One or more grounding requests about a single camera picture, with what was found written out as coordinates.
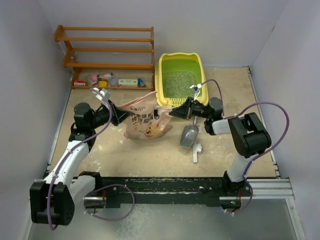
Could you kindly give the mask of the grey metal litter scoop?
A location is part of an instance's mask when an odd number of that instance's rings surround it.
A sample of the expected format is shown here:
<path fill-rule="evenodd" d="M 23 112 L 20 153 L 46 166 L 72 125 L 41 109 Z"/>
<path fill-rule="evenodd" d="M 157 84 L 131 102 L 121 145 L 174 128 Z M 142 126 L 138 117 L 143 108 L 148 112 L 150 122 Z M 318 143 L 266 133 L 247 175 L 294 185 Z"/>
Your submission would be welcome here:
<path fill-rule="evenodd" d="M 193 123 L 184 127 L 181 133 L 179 145 L 183 148 L 190 148 L 199 134 L 199 127 L 197 126 L 198 117 L 195 116 Z"/>

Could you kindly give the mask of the white bag sealing clip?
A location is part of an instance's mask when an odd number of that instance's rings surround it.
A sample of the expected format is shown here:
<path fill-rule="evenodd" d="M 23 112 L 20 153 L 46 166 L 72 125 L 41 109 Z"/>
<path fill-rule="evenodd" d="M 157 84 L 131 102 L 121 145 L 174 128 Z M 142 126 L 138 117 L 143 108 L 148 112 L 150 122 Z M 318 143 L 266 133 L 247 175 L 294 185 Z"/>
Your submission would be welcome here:
<path fill-rule="evenodd" d="M 198 154 L 202 152 L 202 145 L 194 141 L 192 145 L 193 163 L 198 162 Z"/>

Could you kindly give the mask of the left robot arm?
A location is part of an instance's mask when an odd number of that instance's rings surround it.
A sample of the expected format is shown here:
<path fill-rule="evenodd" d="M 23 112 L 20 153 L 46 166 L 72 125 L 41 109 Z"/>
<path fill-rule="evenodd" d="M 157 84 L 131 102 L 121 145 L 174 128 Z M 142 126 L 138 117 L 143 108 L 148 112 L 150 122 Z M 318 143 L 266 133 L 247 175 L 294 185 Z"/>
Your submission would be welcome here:
<path fill-rule="evenodd" d="M 29 190 L 31 220 L 47 224 L 51 230 L 70 224 L 75 206 L 86 195 L 98 196 L 105 191 L 98 172 L 82 172 L 74 179 L 80 163 L 91 152 L 99 127 L 118 126 L 133 114 L 121 109 L 110 100 L 93 110 L 86 102 L 74 109 L 68 144 L 61 159 L 43 180 L 35 181 Z"/>

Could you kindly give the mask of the pink cat litter bag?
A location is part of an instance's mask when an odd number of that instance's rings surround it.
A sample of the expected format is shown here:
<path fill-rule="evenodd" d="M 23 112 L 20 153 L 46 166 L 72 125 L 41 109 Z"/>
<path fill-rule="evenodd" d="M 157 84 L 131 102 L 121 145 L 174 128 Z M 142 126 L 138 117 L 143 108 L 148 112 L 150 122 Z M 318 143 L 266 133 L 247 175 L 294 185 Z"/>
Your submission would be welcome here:
<path fill-rule="evenodd" d="M 172 129 L 169 115 L 172 108 L 158 105 L 156 91 L 138 97 L 120 106 L 132 112 L 123 123 L 126 124 L 124 137 L 131 140 L 149 140 L 163 136 Z"/>

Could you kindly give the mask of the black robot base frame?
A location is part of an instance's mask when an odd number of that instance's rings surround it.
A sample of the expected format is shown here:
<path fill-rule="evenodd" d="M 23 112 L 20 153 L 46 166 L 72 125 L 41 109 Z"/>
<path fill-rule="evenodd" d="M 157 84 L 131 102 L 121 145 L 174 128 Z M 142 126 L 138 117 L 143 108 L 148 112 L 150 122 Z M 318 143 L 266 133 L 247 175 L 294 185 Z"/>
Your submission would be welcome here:
<path fill-rule="evenodd" d="M 122 204 L 205 205 L 239 209 L 241 198 L 250 197 L 252 187 L 245 186 L 225 193 L 222 177 L 106 177 L 98 172 L 83 171 L 81 176 L 94 177 L 98 191 L 86 197 L 93 204 L 105 208 L 119 208 Z"/>

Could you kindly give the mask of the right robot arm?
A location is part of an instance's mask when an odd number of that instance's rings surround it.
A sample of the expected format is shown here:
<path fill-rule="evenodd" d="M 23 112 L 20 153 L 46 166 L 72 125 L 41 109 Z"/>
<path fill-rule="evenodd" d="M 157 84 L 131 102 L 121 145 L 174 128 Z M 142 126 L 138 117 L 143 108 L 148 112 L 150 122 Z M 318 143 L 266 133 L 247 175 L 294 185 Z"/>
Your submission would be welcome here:
<path fill-rule="evenodd" d="M 221 180 L 221 188 L 228 196 L 235 195 L 245 186 L 245 176 L 251 161 L 272 144 L 269 133 L 256 113 L 224 119 L 223 101 L 217 97 L 212 97 L 207 105 L 188 97 L 182 105 L 174 107 L 169 115 L 184 120 L 189 120 L 192 116 L 205 118 L 204 128 L 207 134 L 232 136 L 236 155 Z"/>

